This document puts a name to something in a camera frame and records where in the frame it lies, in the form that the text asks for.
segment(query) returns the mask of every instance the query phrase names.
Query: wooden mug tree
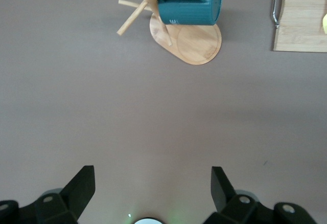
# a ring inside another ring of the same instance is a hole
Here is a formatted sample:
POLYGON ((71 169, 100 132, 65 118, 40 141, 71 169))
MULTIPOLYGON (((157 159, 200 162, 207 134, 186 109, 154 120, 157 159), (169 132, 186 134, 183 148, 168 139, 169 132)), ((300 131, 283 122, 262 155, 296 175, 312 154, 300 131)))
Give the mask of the wooden mug tree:
POLYGON ((184 62, 194 65, 205 64, 220 50, 221 33, 216 24, 213 26, 165 25, 160 18, 158 0, 143 0, 141 4, 119 0, 119 4, 136 7, 117 31, 120 36, 145 9, 153 12, 150 19, 150 32, 153 39, 184 62))

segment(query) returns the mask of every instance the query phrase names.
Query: round wooden base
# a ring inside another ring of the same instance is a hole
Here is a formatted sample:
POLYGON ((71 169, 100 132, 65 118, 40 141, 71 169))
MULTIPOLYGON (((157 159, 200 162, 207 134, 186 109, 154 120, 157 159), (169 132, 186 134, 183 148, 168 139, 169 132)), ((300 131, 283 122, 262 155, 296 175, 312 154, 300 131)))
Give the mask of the round wooden base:
POLYGON ((166 25, 172 45, 161 24, 152 14, 150 32, 153 39, 167 51, 188 64, 205 64, 212 60, 220 50, 221 33, 217 25, 188 26, 166 25))

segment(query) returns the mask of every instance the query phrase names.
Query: wooden cutting board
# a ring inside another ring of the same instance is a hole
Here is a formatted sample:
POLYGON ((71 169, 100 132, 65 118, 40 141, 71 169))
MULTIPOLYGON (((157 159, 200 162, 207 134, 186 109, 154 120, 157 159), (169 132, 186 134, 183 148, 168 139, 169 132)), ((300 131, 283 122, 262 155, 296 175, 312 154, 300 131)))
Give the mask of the wooden cutting board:
POLYGON ((327 52, 326 14, 327 0, 283 0, 274 50, 327 52))

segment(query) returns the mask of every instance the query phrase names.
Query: yellow object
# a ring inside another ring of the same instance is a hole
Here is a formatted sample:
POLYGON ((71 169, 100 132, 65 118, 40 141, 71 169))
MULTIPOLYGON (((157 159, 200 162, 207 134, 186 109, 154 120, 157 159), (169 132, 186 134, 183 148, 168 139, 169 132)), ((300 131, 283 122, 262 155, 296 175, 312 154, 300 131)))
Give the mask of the yellow object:
POLYGON ((322 20, 322 26, 323 26, 323 30, 325 31, 325 34, 327 34, 327 14, 322 20))

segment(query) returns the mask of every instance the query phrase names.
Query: teal mug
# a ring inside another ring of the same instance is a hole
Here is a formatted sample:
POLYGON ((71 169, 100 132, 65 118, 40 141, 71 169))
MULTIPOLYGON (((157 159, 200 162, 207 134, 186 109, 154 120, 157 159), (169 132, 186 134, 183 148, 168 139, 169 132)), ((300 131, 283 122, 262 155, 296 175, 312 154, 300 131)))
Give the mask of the teal mug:
POLYGON ((159 14, 166 25, 214 25, 222 0, 158 0, 159 14))

